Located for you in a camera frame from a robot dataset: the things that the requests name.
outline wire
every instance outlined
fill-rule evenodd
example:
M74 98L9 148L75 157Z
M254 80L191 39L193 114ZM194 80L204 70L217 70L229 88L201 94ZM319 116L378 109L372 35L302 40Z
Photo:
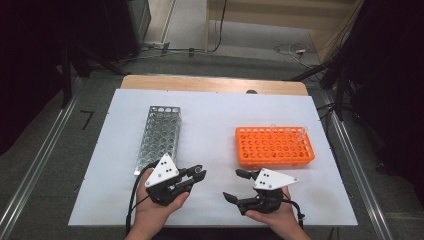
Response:
M134 211L134 209L142 202L144 202L144 200L146 200L148 197L150 197L149 195L147 195L145 198L141 199L140 201L138 201L138 203L136 203L134 205L134 207L131 209L131 212Z
M219 41L218 45L214 48L214 50L210 51L209 53L216 52L218 50L219 46L221 45L222 40L222 24L224 23L224 16L225 16L225 9L227 8L227 0L224 2L224 8L222 9L222 15L221 15L221 23L219 24Z
M291 205L293 205L296 208L296 211L297 211L297 221L299 222L299 226L303 229L303 220L305 219L305 214L302 214L300 212L300 206L299 206L299 204L297 204L296 202L294 202L292 200L286 200L286 199L282 199L281 202L290 203Z
M328 48L333 42L337 42L340 39L341 34L347 29L347 27L349 27L349 25L351 24L352 18L355 15L355 13L358 11L359 6L362 6L362 4L364 3L364 1L362 0L361 3L359 3L355 10L353 10L352 14L349 17L349 20L347 21L346 25L342 28L342 30L340 30L340 32L337 34L336 37L334 37L325 47L321 48L320 50L317 51L317 53L321 52L322 50Z
M137 176L137 178L135 179L135 182L134 182L134 186L133 186L133 190L132 190L132 193L131 193L131 198L130 198L130 204L129 204L129 207L128 207L128 214L127 214L127 218L126 218L126 235L128 235L128 233L130 232L130 230L131 230L131 213L132 213L132 211L134 210L134 208L138 205L138 204L140 204L141 202L143 202L144 200L146 200L147 199L147 197L149 197L149 196L147 196L147 197L145 197L143 200L141 200L140 202L138 202L134 207L133 207L133 202L134 202L134 197L135 197L135 193L137 192L137 188L138 188L138 183L140 182L140 179L141 179L141 176L144 174L144 172L146 172L147 171L147 169L149 169L149 168L153 168L153 167L156 167L156 165L158 164L158 162L159 162L159 160L157 160L157 161L155 161L155 162L152 162L152 163L150 163L150 164L148 164L146 167L144 167L143 168L143 170L141 170L141 172L140 172L140 174Z

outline gray floor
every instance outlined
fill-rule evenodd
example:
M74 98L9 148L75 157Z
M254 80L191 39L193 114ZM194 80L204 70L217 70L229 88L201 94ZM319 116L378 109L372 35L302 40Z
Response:
M177 3L187 3L187 0L177 1ZM184 14L180 14L180 16L174 14L174 22L171 22L167 39L175 48L198 47L195 45L196 43L190 45L192 42L184 39L177 41L177 36L184 34L181 34L182 30L176 30L178 24L175 20L183 16ZM310 41L305 34L302 35L302 38L297 38L299 32L302 31L295 30L292 38L285 34L285 39L281 43ZM247 43L249 46L258 46L255 44L255 38L252 42ZM195 54L190 58L187 54L175 54L160 58L137 59L122 63L121 67L133 74L175 74L265 80L289 79L305 70L305 67L294 61L292 57L275 53L273 44L267 45L267 48L269 48L268 50L272 49L272 54L276 54L279 59L269 58L267 56L271 55L271 51L255 50L255 47L251 47L255 54L240 55L240 52L245 51L239 51L237 47L231 48L230 44L223 42L223 48L220 48L222 53L217 52L214 55ZM155 54L146 52L140 57ZM317 60L311 58L307 61L309 64L316 64ZM322 90L318 87L316 80L314 76L304 80L304 83L308 86L308 92L313 97L316 106L322 106L325 102ZM122 239L124 237L123 227L71 228L67 226L78 194L78 186L84 177L114 90L119 88L121 81L121 76L113 75L101 68L94 71L90 79L84 79L84 86L73 112L16 222L10 239ZM0 209L7 206L9 199L37 155L59 114L61 98L61 94L58 94L52 99L28 126L16 144L0 156ZM85 130L82 128L86 123L87 115L81 113L81 110L94 112L93 118ZM401 177L375 171L379 160L375 156L366 129L361 123L353 121L349 112L345 112L345 118L349 135L380 206L387 216L394 239L422 239L424 220L420 214L423 209L416 199L412 186ZM352 196L350 200L359 223L357 227L341 227L340 239L377 239L344 150L332 125L329 130L330 139L340 161L344 184ZM245 229L243 231L249 233L247 236L250 238L246 239L265 239L253 237L252 231L258 232L259 230ZM306 231L313 239L327 239L330 228L306 227ZM232 235L234 232L229 229L200 229L198 232L202 235L201 239L226 239L228 235L234 236Z

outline test tube rack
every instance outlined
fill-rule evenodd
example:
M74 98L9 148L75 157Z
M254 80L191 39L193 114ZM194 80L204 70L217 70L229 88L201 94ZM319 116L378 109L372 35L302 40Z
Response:
M169 106L150 106L134 174L168 153L176 164L178 137L181 128L181 109Z

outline hand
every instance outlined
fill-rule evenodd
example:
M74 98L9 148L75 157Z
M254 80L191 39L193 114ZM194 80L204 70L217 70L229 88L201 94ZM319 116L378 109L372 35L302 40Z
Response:
M137 189L137 203L148 196L144 183L152 172L153 169L148 169L141 177L140 185ZM162 229L169 215L183 206L188 196L188 192L181 193L166 207L153 203L152 200L147 197L142 203L137 205L134 225L126 240L151 239Z
M290 198L288 187L285 186L282 190ZM310 239L297 223L290 203L282 202L278 210L269 214L249 210L245 215L258 222L268 224L272 231L285 240Z

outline white tabletop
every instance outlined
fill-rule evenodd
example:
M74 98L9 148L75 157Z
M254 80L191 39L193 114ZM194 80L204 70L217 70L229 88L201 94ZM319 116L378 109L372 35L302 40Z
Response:
M207 170L166 226L263 226L241 216L222 192L239 199L255 196L253 180L235 174L240 168L235 128L273 124L308 129L315 159L306 166L278 170L300 180L289 188L306 215L304 224L357 225L311 97L124 89L115 92L69 225L125 224L134 167L149 107L154 105L181 108L178 167L201 164Z

